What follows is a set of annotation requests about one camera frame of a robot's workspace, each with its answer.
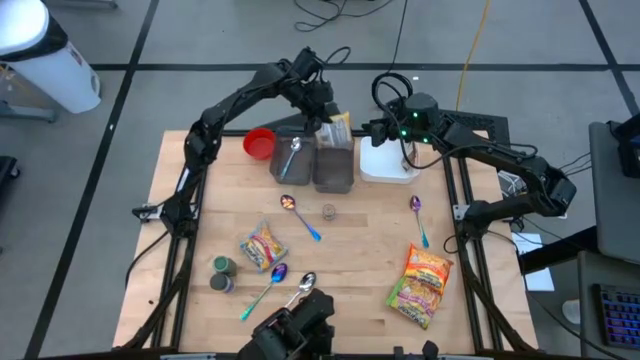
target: small can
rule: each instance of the small can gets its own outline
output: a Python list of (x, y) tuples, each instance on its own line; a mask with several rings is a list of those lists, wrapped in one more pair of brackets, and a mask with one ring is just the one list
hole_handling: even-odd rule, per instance
[(214, 274), (209, 281), (209, 285), (211, 285), (213, 290), (222, 291), (225, 294), (228, 294), (235, 289), (233, 280), (222, 273)]
[(322, 217), (327, 221), (331, 221), (335, 219), (336, 208), (331, 204), (326, 204), (325, 206), (322, 207)]
[(213, 269), (216, 272), (229, 276), (236, 276), (236, 263), (226, 256), (218, 256), (213, 260)]

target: wooden table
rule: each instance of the wooden table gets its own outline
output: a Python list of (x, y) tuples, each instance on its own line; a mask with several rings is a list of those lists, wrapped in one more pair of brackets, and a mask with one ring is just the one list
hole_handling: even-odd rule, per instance
[[(149, 195), (151, 203), (172, 194), (183, 166), (185, 136), (184, 131), (165, 133)], [(420, 146), (420, 152), (423, 163), (438, 156), (424, 145)], [(358, 163), (356, 148), (356, 180), (349, 194), (321, 194), (313, 185), (277, 184), (268, 172), (268, 162), (255, 161), (244, 153), (241, 138), (224, 138), (218, 160), (210, 167), (207, 178), (181, 351), (237, 352), (250, 340), (253, 328), (295, 293), (302, 275), (315, 271), (316, 286), (334, 298), (336, 313), (328, 319), (336, 327), (334, 352), (390, 354), (393, 346), (403, 346), (407, 352), (419, 353), (425, 341), (431, 340), (441, 353), (473, 353), (458, 258), (446, 254), (442, 247), (444, 239), (453, 234), (442, 163), (422, 171), (410, 185), (363, 182), (358, 175)], [(469, 173), (476, 199), (501, 198), (494, 168), (469, 161)], [(295, 215), (280, 207), (282, 194), (296, 198), (300, 213), (322, 235), (321, 242), (313, 241)], [(443, 301), (427, 330), (385, 305), (403, 273), (409, 243), (420, 245), (415, 215), (408, 206), (414, 194), (423, 203), (421, 217), (431, 245), (429, 251), (456, 263)], [(335, 206), (338, 214), (332, 222), (321, 216), (322, 206), (328, 203)], [(289, 247), (284, 259), (289, 274), (243, 323), (240, 314), (267, 285), (269, 274), (258, 274), (239, 244), (263, 217), (269, 220), (275, 236)], [(495, 223), (491, 230), (511, 238), (505, 224)], [(143, 225), (137, 252), (163, 231), (160, 222)], [(168, 243), (165, 240), (132, 272), (114, 345), (125, 343), (155, 306), (151, 303), (158, 301)], [(455, 241), (448, 245), (454, 249)], [(497, 306), (525, 341), (537, 346), (513, 245), (488, 234), (484, 246)], [(239, 266), (232, 294), (221, 294), (209, 287), (212, 261), (219, 255), (232, 258)], [(478, 304), (484, 346), (490, 348), (486, 315), (479, 301)], [(173, 316), (171, 309), (167, 324), (173, 323)], [(168, 340), (169, 336), (164, 336), (166, 343)]]

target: yellow cable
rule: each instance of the yellow cable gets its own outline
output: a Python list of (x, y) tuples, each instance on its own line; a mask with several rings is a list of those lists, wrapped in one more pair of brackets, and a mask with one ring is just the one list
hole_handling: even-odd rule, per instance
[(469, 56), (467, 56), (467, 62), (464, 63), (464, 68), (462, 68), (462, 74), (460, 75), (460, 85), (458, 85), (458, 97), (456, 99), (456, 111), (460, 107), (460, 97), (462, 97), (462, 89), (464, 88), (464, 76), (467, 73), (467, 68), (469, 67), (469, 63), (471, 62), (471, 57), (473, 56), (473, 52), (476, 51), (476, 45), (478, 44), (478, 39), (480, 38), (480, 34), (482, 34), (482, 29), (484, 28), (484, 22), (487, 20), (487, 13), (489, 13), (489, 6), (491, 5), (491, 0), (487, 0), (484, 4), (484, 10), (482, 11), (482, 20), (480, 20), (480, 26), (478, 27), (478, 31), (476, 32), (476, 36), (473, 39), (473, 45), (471, 45), (471, 51), (469, 51)]

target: red cup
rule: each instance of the red cup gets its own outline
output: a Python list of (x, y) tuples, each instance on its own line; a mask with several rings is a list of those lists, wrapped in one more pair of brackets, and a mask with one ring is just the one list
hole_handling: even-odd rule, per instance
[(266, 128), (256, 128), (244, 137), (244, 151), (256, 160), (266, 160), (273, 154), (276, 134)]

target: keyboard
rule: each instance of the keyboard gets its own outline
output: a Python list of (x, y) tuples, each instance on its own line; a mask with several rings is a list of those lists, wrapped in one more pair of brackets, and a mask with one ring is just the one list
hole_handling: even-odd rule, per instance
[(640, 289), (593, 285), (605, 344), (640, 350)]

